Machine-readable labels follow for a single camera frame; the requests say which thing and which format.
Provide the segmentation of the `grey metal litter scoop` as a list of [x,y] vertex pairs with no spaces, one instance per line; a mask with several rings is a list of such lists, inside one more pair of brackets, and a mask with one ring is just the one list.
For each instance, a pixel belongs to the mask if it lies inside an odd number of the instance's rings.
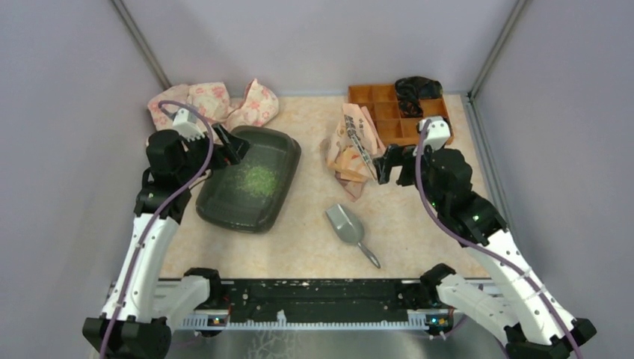
[[362,221],[350,209],[336,203],[325,210],[325,215],[342,242],[359,248],[377,269],[382,268],[377,256],[363,242],[366,231]]

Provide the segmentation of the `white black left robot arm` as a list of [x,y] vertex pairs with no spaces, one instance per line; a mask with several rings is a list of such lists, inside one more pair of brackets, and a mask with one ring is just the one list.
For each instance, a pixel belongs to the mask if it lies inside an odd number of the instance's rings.
[[172,336],[200,304],[224,299],[217,271],[191,269],[163,298],[156,297],[167,250],[204,174],[237,165],[250,144],[219,124],[200,130],[168,129],[147,142],[148,168],[135,200],[133,231],[120,274],[96,318],[82,327],[101,358],[165,358]]

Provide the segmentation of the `grey bag sealing clip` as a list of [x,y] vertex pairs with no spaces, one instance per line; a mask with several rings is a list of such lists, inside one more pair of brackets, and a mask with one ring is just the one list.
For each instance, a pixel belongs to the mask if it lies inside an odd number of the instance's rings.
[[368,127],[367,121],[363,118],[358,120],[355,117],[344,115],[345,134],[353,144],[353,147],[359,152],[363,162],[372,166],[372,140],[373,132]]

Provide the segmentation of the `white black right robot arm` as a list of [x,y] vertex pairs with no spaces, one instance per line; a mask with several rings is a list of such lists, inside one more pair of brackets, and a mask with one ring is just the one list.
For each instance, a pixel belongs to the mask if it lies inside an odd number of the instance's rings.
[[388,146],[373,164],[378,181],[414,185],[434,223],[455,239],[490,275],[496,300],[439,264],[421,278],[421,298],[430,308],[462,311],[491,333],[508,358],[582,357],[581,346],[597,330],[564,309],[520,253],[497,208],[473,189],[472,167],[456,149]]

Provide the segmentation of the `pink cat litter bag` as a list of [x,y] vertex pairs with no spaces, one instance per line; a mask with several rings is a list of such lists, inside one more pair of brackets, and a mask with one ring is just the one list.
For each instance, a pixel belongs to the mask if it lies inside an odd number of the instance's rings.
[[367,108],[353,103],[342,105],[342,118],[337,123],[334,132],[322,141],[321,149],[327,169],[333,173],[348,199],[355,202],[362,196],[366,183],[377,182],[377,177],[374,165],[369,167],[363,162],[359,152],[345,134],[345,114],[355,117],[357,120],[363,118],[367,121],[374,137],[372,140],[372,159],[381,156],[386,146],[379,138]]

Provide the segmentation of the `dark grey litter box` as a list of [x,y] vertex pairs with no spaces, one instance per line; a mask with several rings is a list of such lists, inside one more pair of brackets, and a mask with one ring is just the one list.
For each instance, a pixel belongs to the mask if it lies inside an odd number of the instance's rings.
[[265,233],[277,220],[301,157],[299,143],[284,132],[240,126],[234,135],[249,142],[240,164],[216,171],[204,182],[195,209],[204,221],[243,233]]

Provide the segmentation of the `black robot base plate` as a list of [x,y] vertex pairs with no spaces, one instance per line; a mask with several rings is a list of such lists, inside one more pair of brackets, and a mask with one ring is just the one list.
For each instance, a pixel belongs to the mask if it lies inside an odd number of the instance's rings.
[[420,314],[423,325],[441,328],[453,325],[456,315],[417,279],[224,280],[196,309],[225,312],[232,323],[400,323]]

